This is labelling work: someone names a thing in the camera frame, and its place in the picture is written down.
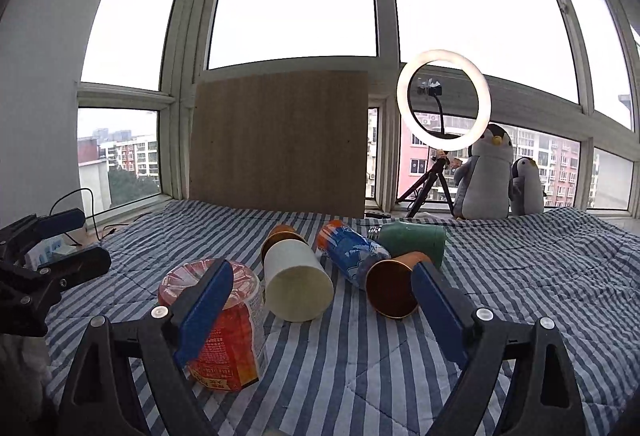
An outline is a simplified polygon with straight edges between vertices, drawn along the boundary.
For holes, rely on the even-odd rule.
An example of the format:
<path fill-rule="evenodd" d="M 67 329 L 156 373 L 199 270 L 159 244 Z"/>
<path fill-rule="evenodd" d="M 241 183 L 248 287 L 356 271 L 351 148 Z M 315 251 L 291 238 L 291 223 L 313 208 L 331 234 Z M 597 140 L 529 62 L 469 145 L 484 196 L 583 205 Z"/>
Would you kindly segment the clear cup with red label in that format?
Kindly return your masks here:
<path fill-rule="evenodd" d="M 267 367 L 264 286 L 254 271 L 230 263 L 233 287 L 198 358 L 186 369 L 209 390 L 239 392 L 259 381 Z"/>

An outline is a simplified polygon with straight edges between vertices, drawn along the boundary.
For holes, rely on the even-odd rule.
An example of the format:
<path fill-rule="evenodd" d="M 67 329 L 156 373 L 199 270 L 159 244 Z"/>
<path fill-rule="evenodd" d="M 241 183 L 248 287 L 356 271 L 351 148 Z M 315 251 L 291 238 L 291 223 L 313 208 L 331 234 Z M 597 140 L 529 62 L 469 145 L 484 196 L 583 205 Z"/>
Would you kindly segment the orange cup with dark interior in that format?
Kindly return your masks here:
<path fill-rule="evenodd" d="M 417 263 L 431 261 L 423 252 L 413 251 L 374 263 L 367 272 L 364 287 L 371 306 L 390 319 L 411 315 L 418 307 L 411 286 L 413 268 Z"/>

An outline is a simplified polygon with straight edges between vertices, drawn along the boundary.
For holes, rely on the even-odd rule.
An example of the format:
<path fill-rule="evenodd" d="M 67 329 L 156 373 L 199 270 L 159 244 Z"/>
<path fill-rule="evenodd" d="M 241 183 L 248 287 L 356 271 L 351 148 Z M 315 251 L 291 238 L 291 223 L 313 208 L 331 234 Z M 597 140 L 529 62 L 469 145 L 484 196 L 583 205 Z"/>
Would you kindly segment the cream paper cup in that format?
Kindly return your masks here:
<path fill-rule="evenodd" d="M 333 282 L 305 241 L 276 242 L 266 253 L 264 267 L 266 306 L 278 318 L 306 323 L 332 304 Z"/>

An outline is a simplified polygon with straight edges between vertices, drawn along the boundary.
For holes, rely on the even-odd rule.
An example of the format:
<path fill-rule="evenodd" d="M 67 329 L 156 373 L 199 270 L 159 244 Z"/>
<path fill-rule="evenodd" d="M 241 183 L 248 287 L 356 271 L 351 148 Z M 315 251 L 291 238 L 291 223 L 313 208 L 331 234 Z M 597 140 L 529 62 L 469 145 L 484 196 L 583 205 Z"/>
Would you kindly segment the brown cup behind cream cup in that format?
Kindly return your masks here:
<path fill-rule="evenodd" d="M 298 240 L 302 242 L 306 242 L 306 239 L 303 238 L 292 226 L 286 224 L 280 224 L 273 227 L 270 230 L 267 238 L 262 243 L 262 248 L 260 249 L 260 259 L 262 261 L 265 260 L 268 251 L 273 245 L 283 240 Z"/>

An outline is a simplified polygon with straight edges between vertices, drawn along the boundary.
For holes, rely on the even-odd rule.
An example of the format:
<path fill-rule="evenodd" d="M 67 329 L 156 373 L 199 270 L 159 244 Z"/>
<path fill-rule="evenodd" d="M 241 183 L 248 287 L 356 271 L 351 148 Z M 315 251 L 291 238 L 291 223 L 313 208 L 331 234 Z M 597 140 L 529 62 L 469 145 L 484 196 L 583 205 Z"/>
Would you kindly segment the green insulated bottle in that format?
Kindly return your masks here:
<path fill-rule="evenodd" d="M 390 256 L 421 252 L 437 268 L 442 266 L 447 241 L 444 227 L 396 221 L 370 227 L 368 237 L 386 248 Z"/>

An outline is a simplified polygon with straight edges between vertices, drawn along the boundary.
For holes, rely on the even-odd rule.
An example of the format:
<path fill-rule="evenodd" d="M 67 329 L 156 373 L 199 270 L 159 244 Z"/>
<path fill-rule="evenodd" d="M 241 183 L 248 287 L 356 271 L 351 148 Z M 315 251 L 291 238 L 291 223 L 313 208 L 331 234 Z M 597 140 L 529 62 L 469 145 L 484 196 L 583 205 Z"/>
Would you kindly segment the blue white striped quilt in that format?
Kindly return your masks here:
<path fill-rule="evenodd" d="M 47 324 L 60 398 L 91 318 L 118 323 L 156 304 L 172 268 L 225 257 L 262 271 L 260 249 L 279 224 L 314 241 L 326 217 L 175 201 L 108 236 L 107 275 L 66 292 Z M 551 318 L 572 360 L 588 433 L 608 434 L 639 385 L 639 238 L 582 211 L 522 219 L 445 222 L 442 273 L 478 306 L 514 323 Z M 267 367 L 240 393 L 194 386 L 221 435 L 423 435 L 459 376 L 421 312 L 392 320 L 324 263 L 332 305 L 309 323 L 264 323 Z"/>

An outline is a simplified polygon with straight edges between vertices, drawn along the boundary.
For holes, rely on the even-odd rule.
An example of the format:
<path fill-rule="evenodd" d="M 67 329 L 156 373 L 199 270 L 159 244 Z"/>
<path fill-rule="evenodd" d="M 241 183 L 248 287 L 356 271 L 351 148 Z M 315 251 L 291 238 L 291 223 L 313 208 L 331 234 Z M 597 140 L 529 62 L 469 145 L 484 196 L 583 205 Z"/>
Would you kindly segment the large grey penguin plush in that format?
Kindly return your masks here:
<path fill-rule="evenodd" d="M 454 172 L 456 219 L 505 219 L 509 215 L 512 139 L 503 127 L 489 123 L 469 147 L 469 157 Z"/>

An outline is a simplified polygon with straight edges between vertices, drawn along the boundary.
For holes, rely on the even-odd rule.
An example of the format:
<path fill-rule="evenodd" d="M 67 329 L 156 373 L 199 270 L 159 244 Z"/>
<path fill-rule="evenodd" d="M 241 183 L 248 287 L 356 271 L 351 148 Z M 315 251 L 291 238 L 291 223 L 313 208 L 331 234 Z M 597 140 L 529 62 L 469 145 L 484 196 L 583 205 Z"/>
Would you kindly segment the small grey penguin plush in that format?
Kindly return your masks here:
<path fill-rule="evenodd" d="M 534 159 L 521 157 L 512 164 L 509 184 L 511 211 L 515 216 L 544 211 L 544 187 Z"/>

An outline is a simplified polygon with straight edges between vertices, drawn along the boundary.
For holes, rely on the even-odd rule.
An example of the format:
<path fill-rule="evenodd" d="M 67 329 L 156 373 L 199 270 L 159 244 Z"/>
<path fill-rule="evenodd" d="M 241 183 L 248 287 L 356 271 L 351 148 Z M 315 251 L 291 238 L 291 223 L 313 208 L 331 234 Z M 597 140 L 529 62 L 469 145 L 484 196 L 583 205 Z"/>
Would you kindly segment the black tripod stand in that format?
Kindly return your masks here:
<path fill-rule="evenodd" d="M 454 213 L 454 201 L 452 201 L 444 174 L 449 164 L 448 152 L 437 150 L 433 158 L 433 165 L 396 200 L 397 203 L 401 203 L 402 201 L 412 199 L 406 214 L 408 219 L 415 217 L 416 213 L 421 210 L 422 205 L 426 202 L 427 195 L 431 192 L 436 182 L 442 184 L 446 204 L 448 205 L 450 213 Z"/>

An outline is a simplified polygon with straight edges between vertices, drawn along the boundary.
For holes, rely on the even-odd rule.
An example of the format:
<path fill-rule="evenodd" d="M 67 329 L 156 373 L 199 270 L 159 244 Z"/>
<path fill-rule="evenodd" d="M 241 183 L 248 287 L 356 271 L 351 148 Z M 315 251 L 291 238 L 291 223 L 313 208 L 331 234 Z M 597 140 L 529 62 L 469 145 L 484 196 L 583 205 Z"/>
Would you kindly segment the phone holder with gooseneck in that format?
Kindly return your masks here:
<path fill-rule="evenodd" d="M 439 115 L 439 130 L 440 133 L 445 133 L 445 120 L 444 109 L 442 109 L 442 102 L 440 97 L 442 96 L 442 83 L 434 78 L 428 78 L 426 80 L 420 78 L 418 81 L 418 93 L 420 95 L 428 95 L 433 97 L 438 108 Z"/>

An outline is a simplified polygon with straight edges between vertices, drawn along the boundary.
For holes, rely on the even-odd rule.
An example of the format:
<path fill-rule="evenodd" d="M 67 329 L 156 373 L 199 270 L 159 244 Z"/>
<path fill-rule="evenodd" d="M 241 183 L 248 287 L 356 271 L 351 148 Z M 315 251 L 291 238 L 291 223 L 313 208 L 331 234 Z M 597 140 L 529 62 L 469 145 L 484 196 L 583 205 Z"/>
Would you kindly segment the wooden board panel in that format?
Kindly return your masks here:
<path fill-rule="evenodd" d="M 369 77 L 304 70 L 198 85 L 189 196 L 236 209 L 360 217 Z"/>

